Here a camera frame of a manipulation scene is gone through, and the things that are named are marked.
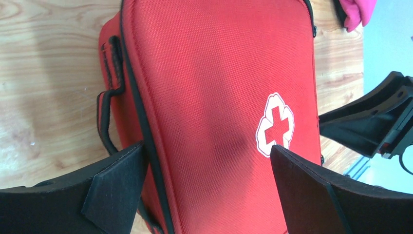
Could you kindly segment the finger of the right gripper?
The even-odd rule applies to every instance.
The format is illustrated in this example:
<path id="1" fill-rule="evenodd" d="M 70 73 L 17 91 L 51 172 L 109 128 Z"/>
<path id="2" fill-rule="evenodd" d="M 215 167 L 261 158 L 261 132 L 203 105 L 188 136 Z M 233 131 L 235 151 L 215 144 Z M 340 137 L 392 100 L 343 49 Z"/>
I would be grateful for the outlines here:
<path id="1" fill-rule="evenodd" d="M 369 158 L 379 144 L 381 129 L 373 111 L 398 88 L 405 76 L 392 71 L 371 92 L 340 108 L 319 116 L 320 135 Z"/>

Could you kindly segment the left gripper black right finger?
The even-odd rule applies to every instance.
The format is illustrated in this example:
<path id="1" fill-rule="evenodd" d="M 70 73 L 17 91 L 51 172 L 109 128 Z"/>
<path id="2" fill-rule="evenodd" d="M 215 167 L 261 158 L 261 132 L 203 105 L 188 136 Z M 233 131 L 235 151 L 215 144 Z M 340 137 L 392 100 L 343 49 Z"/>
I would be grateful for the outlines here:
<path id="1" fill-rule="evenodd" d="M 279 145 L 270 159 L 289 233 L 412 233 L 411 194 L 353 180 Z"/>

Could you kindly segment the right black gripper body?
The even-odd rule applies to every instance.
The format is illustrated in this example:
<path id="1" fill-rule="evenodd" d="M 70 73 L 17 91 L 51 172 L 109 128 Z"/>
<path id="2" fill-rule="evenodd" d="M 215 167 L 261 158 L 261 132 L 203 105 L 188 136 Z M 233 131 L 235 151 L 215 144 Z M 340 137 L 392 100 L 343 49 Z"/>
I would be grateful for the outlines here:
<path id="1" fill-rule="evenodd" d="M 401 168 L 412 175 L 412 169 L 403 162 L 403 154 L 413 144 L 413 78 L 404 77 L 402 84 L 373 113 L 381 128 L 374 153 L 385 159 L 398 156 Z"/>

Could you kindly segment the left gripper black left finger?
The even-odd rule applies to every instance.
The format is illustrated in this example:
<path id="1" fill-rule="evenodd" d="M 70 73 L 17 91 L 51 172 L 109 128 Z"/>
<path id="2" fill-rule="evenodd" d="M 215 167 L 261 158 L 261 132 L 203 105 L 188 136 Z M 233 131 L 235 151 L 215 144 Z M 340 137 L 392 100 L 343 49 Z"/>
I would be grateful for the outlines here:
<path id="1" fill-rule="evenodd" d="M 0 192 L 3 234 L 128 234 L 148 164 L 142 144 L 41 182 Z"/>

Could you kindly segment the red black medicine kit case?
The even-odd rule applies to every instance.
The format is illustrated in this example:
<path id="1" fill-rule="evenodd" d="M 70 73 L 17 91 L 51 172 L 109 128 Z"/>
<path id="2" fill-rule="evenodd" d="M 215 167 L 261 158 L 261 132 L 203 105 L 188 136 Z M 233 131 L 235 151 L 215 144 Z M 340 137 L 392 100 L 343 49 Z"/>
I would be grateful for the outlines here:
<path id="1" fill-rule="evenodd" d="M 308 0 L 124 0 L 99 36 L 153 234 L 285 234 L 270 152 L 320 164 Z"/>

